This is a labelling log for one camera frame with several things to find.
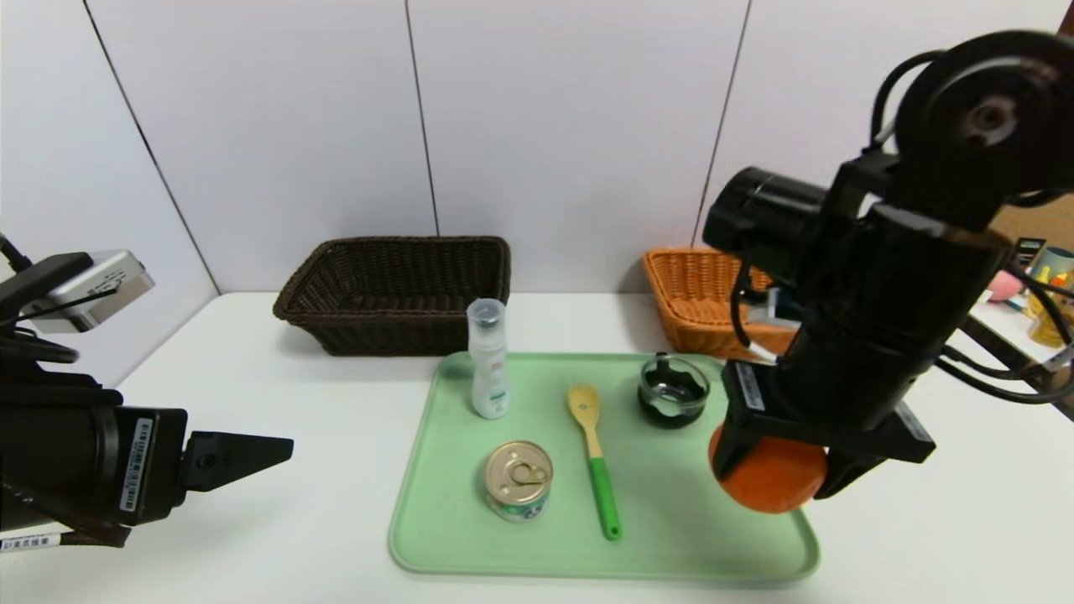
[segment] orange ball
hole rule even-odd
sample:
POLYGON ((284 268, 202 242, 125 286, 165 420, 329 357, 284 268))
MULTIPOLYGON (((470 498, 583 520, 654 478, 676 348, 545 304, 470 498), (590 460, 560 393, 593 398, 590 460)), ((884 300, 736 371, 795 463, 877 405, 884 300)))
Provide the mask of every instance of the orange ball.
MULTIPOLYGON (((709 465, 716 455, 716 444, 724 431, 721 423, 709 441, 709 465)), ((757 447, 745 456, 720 486, 740 505, 782 514, 801 507, 816 494, 828 473, 824 447, 761 436, 757 447)))

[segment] table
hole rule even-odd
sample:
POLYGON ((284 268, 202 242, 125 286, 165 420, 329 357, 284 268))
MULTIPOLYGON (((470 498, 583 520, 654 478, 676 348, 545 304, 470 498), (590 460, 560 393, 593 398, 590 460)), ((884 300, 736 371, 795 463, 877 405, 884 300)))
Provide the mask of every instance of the table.
POLYGON ((978 302, 973 305, 970 315, 1036 362, 1047 361, 1060 350, 1033 341, 1029 336, 1033 319, 1006 304, 978 302))
MULTIPOLYGON (((939 448, 887 462, 807 514, 823 561, 770 588, 420 576, 388 527, 437 359, 337 359, 277 321, 272 293, 206 306, 122 386, 177 406, 190 428, 295 440, 291 461, 190 493, 125 549, 0 558, 3 604, 217 602, 926 603, 1070 602, 1074 426, 1050 405, 986 398, 937 370, 908 403, 939 448)), ((514 294, 514 350, 667 348, 648 296, 514 294)), ((969 337, 952 343, 995 362, 969 337)))

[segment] orange wicker basket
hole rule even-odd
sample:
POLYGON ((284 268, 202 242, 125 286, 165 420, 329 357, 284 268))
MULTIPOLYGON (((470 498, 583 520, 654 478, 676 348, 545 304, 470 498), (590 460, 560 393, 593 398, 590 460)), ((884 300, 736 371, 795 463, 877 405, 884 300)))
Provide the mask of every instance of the orange wicker basket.
MULTIPOLYGON (((680 353, 701 353, 726 359, 754 359, 735 336, 730 299, 739 259, 708 248, 651 249, 644 256, 645 274, 653 286, 661 321, 671 346, 680 353)), ((754 289, 772 282, 753 269, 754 289)), ((783 354, 795 330, 746 320, 746 334, 765 348, 783 354)))

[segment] brown wicker basket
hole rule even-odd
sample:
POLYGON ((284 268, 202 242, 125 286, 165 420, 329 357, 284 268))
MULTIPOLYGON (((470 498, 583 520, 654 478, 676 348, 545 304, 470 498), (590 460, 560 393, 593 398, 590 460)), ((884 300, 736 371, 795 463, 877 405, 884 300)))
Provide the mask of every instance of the brown wicker basket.
MULTIPOLYGON (((671 346, 680 353, 701 353, 727 359, 755 360, 735 337, 730 299, 740 262, 738 258, 708 248, 652 249, 644 256, 645 273, 653 286, 661 321, 671 346)), ((754 289, 772 279, 753 269, 754 289)), ((782 354, 795 331, 745 320, 750 339, 782 354)))
POLYGON ((466 349, 469 303, 506 303, 510 279, 499 238, 342 239, 314 250, 273 314, 330 355, 450 355, 466 349))

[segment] pink object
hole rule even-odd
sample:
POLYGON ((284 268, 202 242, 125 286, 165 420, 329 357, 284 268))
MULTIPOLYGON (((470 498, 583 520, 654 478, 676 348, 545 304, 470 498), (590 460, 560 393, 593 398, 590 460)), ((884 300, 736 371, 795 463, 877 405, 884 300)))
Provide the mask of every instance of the pink object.
POLYGON ((988 299, 989 302, 1002 302, 1021 291, 1021 282, 1006 271, 1000 271, 992 277, 992 283, 988 284, 988 290, 992 292, 992 297, 988 299))

